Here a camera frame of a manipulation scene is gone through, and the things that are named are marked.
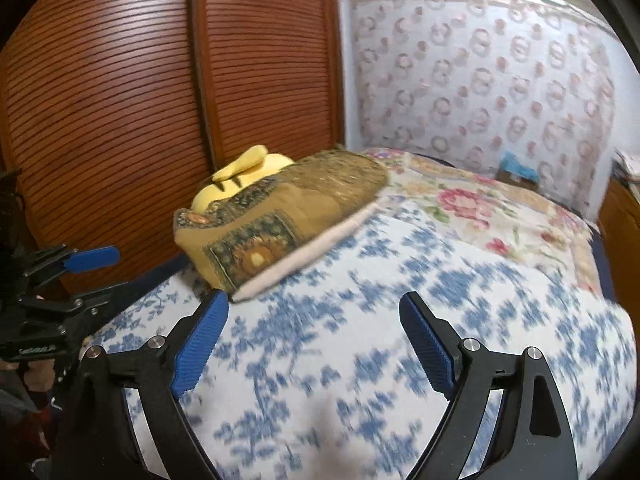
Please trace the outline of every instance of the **bed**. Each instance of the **bed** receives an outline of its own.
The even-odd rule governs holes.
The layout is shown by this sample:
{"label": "bed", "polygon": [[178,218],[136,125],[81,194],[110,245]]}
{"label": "bed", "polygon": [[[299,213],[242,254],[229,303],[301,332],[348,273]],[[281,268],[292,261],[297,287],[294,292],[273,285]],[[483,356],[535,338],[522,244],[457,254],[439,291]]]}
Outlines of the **bed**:
{"label": "bed", "polygon": [[[315,263],[233,304],[200,381],[180,400],[218,471],[235,480],[404,478],[446,408],[399,323],[399,298],[416,290],[461,336],[544,352],[588,478],[636,394],[633,328],[602,298],[588,226],[422,157],[368,154],[390,172],[380,211]],[[90,344],[138,348],[205,292],[187,266]],[[136,392],[127,399],[146,464],[164,474]],[[481,465],[499,402],[492,393],[463,476]]]}

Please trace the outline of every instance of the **wardrobe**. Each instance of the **wardrobe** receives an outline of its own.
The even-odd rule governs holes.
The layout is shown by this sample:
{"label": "wardrobe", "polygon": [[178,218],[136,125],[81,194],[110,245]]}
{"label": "wardrobe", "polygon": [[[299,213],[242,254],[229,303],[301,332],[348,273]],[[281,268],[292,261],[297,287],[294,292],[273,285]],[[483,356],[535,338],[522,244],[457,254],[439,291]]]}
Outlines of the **wardrobe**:
{"label": "wardrobe", "polygon": [[178,253],[174,212],[254,144],[343,142],[337,0],[37,0],[0,52],[2,165],[40,247],[115,245],[130,280]]}

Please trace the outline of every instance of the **stuffed animal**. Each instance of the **stuffed animal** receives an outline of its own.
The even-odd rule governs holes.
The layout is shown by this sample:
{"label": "stuffed animal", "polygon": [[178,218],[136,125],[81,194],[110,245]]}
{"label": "stuffed animal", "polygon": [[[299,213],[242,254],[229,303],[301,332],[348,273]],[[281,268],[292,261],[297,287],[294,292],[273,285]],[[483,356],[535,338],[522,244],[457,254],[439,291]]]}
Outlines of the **stuffed animal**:
{"label": "stuffed animal", "polygon": [[293,164],[288,156],[269,153],[265,146],[253,146],[235,161],[211,177],[211,184],[204,187],[191,203],[191,210],[204,214],[211,202],[229,198],[265,176],[278,173]]}

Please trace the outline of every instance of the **blue floral pattern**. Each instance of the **blue floral pattern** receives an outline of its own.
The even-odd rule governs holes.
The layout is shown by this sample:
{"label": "blue floral pattern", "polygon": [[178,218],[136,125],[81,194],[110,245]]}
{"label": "blue floral pattern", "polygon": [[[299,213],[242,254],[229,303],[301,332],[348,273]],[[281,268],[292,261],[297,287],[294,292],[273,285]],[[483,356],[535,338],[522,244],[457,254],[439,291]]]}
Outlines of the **blue floral pattern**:
{"label": "blue floral pattern", "polygon": [[[233,304],[196,388],[180,400],[223,478],[393,478],[411,471],[446,408],[398,319],[417,290],[461,336],[496,351],[542,349],[585,479],[625,429],[636,391],[632,325],[617,305],[435,231],[411,202],[373,216],[313,265]],[[95,335],[140,346],[193,312],[193,269],[172,276]],[[165,474],[137,392],[127,392],[148,468]],[[488,447],[490,402],[463,475]]]}

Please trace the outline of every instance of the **blue gripper pad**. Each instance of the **blue gripper pad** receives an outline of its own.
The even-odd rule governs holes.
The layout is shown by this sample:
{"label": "blue gripper pad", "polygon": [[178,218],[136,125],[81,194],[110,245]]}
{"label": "blue gripper pad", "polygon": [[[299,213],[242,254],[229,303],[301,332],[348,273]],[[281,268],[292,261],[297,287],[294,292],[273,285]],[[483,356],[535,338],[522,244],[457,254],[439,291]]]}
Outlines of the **blue gripper pad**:
{"label": "blue gripper pad", "polygon": [[82,251],[69,256],[64,263],[65,269],[73,274],[88,272],[117,264],[120,261],[120,252],[114,246],[101,247]]}
{"label": "blue gripper pad", "polygon": [[451,400],[456,389],[451,355],[407,294],[400,299],[399,311],[402,328],[414,347],[431,387]]}
{"label": "blue gripper pad", "polygon": [[213,352],[226,318],[229,302],[224,292],[217,294],[198,324],[191,330],[187,340],[175,356],[174,380],[171,391],[179,399],[187,390],[193,390]]}

